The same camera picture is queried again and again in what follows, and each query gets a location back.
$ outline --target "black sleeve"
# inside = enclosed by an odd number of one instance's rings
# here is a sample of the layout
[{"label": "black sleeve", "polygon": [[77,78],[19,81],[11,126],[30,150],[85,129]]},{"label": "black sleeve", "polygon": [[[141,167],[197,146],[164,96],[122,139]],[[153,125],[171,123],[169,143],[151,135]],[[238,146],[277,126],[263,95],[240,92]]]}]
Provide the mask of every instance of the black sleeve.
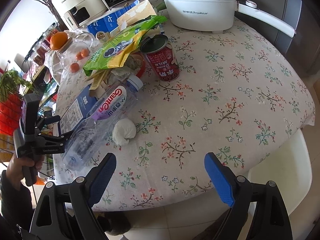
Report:
[{"label": "black sleeve", "polygon": [[7,179],[5,171],[1,174],[1,213],[8,222],[12,230],[17,228],[17,224],[26,231],[30,230],[33,210],[31,194],[28,188],[20,185],[20,190],[16,190]]}]

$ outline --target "green snack bag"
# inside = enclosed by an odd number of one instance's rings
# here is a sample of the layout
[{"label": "green snack bag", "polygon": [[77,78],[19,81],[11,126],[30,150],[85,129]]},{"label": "green snack bag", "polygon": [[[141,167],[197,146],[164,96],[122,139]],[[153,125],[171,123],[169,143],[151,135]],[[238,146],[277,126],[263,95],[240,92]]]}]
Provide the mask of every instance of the green snack bag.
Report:
[{"label": "green snack bag", "polygon": [[123,67],[129,54],[138,48],[141,37],[166,20],[164,16],[151,15],[150,18],[127,27],[91,56],[83,67],[85,74],[90,76],[95,69]]}]

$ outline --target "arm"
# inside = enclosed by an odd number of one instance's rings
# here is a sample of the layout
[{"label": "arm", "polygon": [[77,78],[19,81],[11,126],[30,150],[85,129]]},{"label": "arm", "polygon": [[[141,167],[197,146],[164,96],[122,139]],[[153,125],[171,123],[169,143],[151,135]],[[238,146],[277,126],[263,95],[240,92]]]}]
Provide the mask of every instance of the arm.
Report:
[{"label": "arm", "polygon": [[[20,225],[29,231],[33,210],[31,195],[28,188],[21,184],[23,179],[22,166],[32,167],[34,161],[29,158],[17,158],[14,154],[6,171],[1,175],[1,212],[12,229]],[[36,163],[36,168],[41,169],[42,160]]]}]

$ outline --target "blue gripper pad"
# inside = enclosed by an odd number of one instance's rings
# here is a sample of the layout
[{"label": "blue gripper pad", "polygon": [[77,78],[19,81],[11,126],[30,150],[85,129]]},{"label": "blue gripper pad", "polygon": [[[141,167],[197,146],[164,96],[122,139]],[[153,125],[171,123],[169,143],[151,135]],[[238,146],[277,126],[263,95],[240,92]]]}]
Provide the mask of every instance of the blue gripper pad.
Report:
[{"label": "blue gripper pad", "polygon": [[232,195],[232,186],[223,174],[224,166],[220,163],[214,153],[207,153],[204,157],[204,167],[207,171],[219,197],[223,203],[232,207],[235,199]]},{"label": "blue gripper pad", "polygon": [[100,169],[96,177],[90,184],[89,193],[90,197],[88,200],[88,206],[92,207],[94,204],[98,203],[103,196],[106,187],[115,172],[117,165],[116,156],[113,153],[108,153],[101,163],[97,166],[92,168],[93,169]]}]

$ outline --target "large orange fruit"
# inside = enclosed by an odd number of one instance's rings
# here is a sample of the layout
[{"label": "large orange fruit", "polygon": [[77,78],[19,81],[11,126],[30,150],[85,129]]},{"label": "large orange fruit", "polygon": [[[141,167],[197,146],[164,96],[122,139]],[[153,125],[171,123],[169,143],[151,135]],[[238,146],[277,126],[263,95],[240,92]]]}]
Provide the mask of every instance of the large orange fruit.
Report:
[{"label": "large orange fruit", "polygon": [[58,50],[60,49],[68,40],[68,34],[65,32],[57,32],[51,36],[50,39],[50,49]]}]

